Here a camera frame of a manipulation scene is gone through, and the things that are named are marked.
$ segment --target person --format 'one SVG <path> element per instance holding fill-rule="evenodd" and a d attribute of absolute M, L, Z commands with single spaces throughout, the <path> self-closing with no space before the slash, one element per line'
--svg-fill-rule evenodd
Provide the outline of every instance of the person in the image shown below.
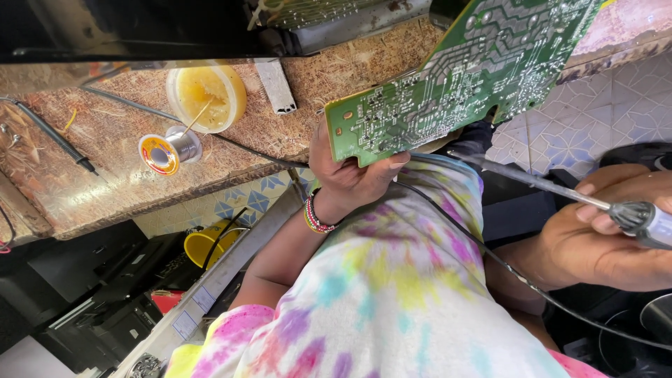
<path fill-rule="evenodd" d="M 259 251 L 204 345 L 173 353 L 166 378 L 605 377 L 559 353 L 541 296 L 428 201 L 390 184 L 420 189 L 480 237 L 482 180 L 445 154 L 484 153 L 492 131 L 477 122 L 439 154 L 402 152 L 360 168 L 332 160 L 323 118 L 309 161 L 321 189 Z M 671 175 L 611 166 L 577 190 L 672 212 Z M 544 290 L 672 287 L 672 252 L 638 245 L 591 206 L 568 205 L 538 236 L 495 253 Z"/>

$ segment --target hand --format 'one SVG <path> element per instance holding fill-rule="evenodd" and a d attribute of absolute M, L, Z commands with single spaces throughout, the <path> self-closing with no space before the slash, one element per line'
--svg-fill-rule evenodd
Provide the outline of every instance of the hand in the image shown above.
<path fill-rule="evenodd" d="M 405 151 L 364 168 L 358 166 L 354 157 L 334 162 L 327 119 L 323 116 L 312 135 L 308 161 L 315 178 L 322 184 L 314 202 L 317 218 L 333 224 L 357 207 L 378 200 L 410 159 L 411 154 Z"/>
<path fill-rule="evenodd" d="M 585 178 L 577 190 L 608 202 L 649 201 L 672 213 L 672 172 L 613 165 Z M 672 287 L 672 251 L 642 247 L 593 206 L 564 207 L 544 226 L 538 247 L 543 267 L 538 278 L 553 276 L 546 280 L 552 286 L 586 282 L 627 291 Z"/>

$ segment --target workbench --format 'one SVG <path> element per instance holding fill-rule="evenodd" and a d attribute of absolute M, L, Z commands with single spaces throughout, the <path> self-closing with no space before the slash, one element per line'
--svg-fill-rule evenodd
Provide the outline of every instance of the workbench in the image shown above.
<path fill-rule="evenodd" d="M 298 104 L 297 111 L 283 116 L 274 114 L 254 64 L 235 65 L 247 89 L 247 110 L 222 135 L 280 159 L 307 161 L 312 130 L 324 104 L 417 67 L 442 34 L 427 17 L 420 17 L 310 58 L 283 60 Z M 558 84 L 670 50 L 670 0 L 645 4 L 618 0 L 599 12 Z M 167 71 L 136 71 L 93 86 L 172 113 L 165 93 L 166 76 Z M 0 121 L 11 129 L 11 133 L 0 133 L 0 169 L 50 224 L 47 234 L 59 239 L 283 169 L 210 135 L 199 135 L 204 146 L 201 160 L 182 165 L 173 176 L 160 176 L 140 160 L 138 141 L 146 134 L 164 135 L 175 122 L 77 88 L 30 93 L 17 99 L 61 130 L 109 182 L 76 165 L 16 107 L 0 104 Z M 65 129 L 75 110 L 74 120 Z M 21 139 L 9 147 L 12 134 Z M 34 238 L 32 217 L 19 215 L 5 203 L 1 206 L 10 210 L 18 243 Z M 2 221 L 0 235 L 9 235 Z"/>

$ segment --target yellow bucket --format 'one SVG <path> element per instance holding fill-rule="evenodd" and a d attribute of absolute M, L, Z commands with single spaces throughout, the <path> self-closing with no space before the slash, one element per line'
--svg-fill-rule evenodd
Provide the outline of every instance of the yellow bucket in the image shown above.
<path fill-rule="evenodd" d="M 210 248 L 212 248 L 212 244 L 229 222 L 230 220 L 228 219 L 222 219 L 203 231 L 187 235 L 187 238 L 184 239 L 184 251 L 187 252 L 187 256 L 192 259 L 194 264 L 203 268 L 203 263 L 205 262 L 206 257 L 208 257 L 208 252 L 210 251 Z M 231 225 L 230 228 L 235 227 L 238 227 L 236 223 Z M 212 257 L 210 257 L 208 269 L 222 257 L 224 251 L 231 247 L 231 244 L 236 241 L 240 234 L 240 230 L 231 231 L 219 241 L 212 252 Z"/>

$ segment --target red beaded bracelet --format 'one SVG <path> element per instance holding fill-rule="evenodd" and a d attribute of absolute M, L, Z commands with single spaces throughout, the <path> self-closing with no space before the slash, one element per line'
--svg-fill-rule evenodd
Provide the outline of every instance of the red beaded bracelet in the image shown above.
<path fill-rule="evenodd" d="M 306 223 L 312 229 L 313 231 L 317 233 L 330 233 L 333 230 L 335 230 L 341 222 L 336 223 L 335 225 L 324 225 L 320 222 L 319 219 L 317 219 L 317 216 L 315 215 L 315 207 L 313 205 L 313 199 L 315 198 L 315 194 L 320 190 L 320 188 L 317 188 L 310 193 L 310 196 L 306 199 L 306 204 L 303 206 L 303 215 L 306 217 Z"/>

